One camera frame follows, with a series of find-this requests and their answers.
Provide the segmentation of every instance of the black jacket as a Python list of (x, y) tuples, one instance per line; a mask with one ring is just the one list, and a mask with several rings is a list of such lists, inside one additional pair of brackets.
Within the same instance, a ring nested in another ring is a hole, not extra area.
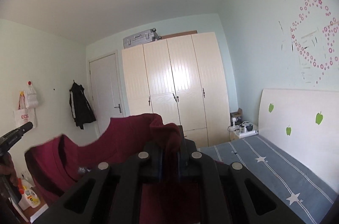
[(82, 85), (74, 83), (69, 90), (69, 104), (72, 108), (73, 119), (77, 126), (84, 129), (83, 124), (96, 121), (92, 108), (87, 101)]

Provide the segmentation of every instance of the wall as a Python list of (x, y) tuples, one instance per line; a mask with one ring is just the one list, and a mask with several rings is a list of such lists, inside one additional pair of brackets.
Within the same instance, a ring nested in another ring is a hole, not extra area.
[[(314, 3), (311, 8), (309, 3), (308, 0), (224, 0), (219, 16), (232, 59), (238, 105), (245, 120), (258, 122), (264, 88), (339, 90), (336, 61), (339, 29), (336, 22), (333, 26), (330, 23), (333, 18), (339, 20), (339, 0), (311, 0)], [(328, 33), (323, 32), (325, 26), (335, 30), (330, 40), (324, 35)], [(310, 63), (314, 59), (316, 66)]]
[(73, 80), (87, 91), (85, 47), (18, 23), (0, 19), (0, 116), (4, 135), (14, 129), (13, 110), (19, 91), (32, 81), (38, 94), (38, 125), (10, 150), (17, 173), (26, 169), (24, 153), (31, 146), (66, 134), (79, 145), (97, 139), (93, 124), (76, 127), (69, 106)]
[[(123, 75), (122, 67), (122, 55), (121, 50), (123, 49), (123, 38), (150, 28), (156, 28), (159, 35), (168, 35), (173, 33), (185, 32), (197, 30), (198, 33), (215, 32), (219, 49), (221, 53), (222, 62), (224, 65), (227, 89), (228, 89), (228, 100), (231, 111), (238, 110), (237, 94), (234, 83), (233, 68), (231, 58), (228, 51), (227, 41), (225, 34), (219, 19), (218, 14), (204, 14), (173, 18), (168, 20), (157, 21), (154, 23), (135, 27), (102, 40), (99, 40), (86, 47), (86, 59), (87, 61), (101, 57), (102, 55), (118, 51), (118, 62), (121, 77), (122, 93), (124, 99), (124, 105), (126, 113), (129, 115), (128, 101), (126, 95), (125, 80)], [(88, 82), (90, 83), (89, 77), (89, 64), (87, 64)]]

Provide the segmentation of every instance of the gray bedsheet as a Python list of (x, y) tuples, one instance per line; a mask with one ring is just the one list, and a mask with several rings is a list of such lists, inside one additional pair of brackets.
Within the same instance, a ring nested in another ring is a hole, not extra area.
[(241, 162), (307, 224), (320, 223), (338, 196), (302, 163), (261, 136), (198, 150), (228, 165)]

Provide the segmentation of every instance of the yellow bottle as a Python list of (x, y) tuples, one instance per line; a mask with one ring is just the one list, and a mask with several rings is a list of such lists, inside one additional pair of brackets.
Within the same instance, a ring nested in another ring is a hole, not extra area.
[(32, 208), (36, 208), (37, 206), (39, 206), (41, 202), (38, 196), (35, 194), (35, 192), (32, 189), (26, 188), (25, 186), (23, 186), (23, 189), (25, 191), (25, 198), (28, 204)]

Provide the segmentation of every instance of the suitcase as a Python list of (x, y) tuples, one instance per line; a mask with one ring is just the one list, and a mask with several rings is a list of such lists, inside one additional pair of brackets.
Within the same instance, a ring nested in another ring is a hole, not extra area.
[(133, 47), (139, 44), (144, 44), (152, 41), (157, 41), (161, 37), (156, 33), (156, 29), (146, 30), (135, 35), (124, 37), (124, 49)]

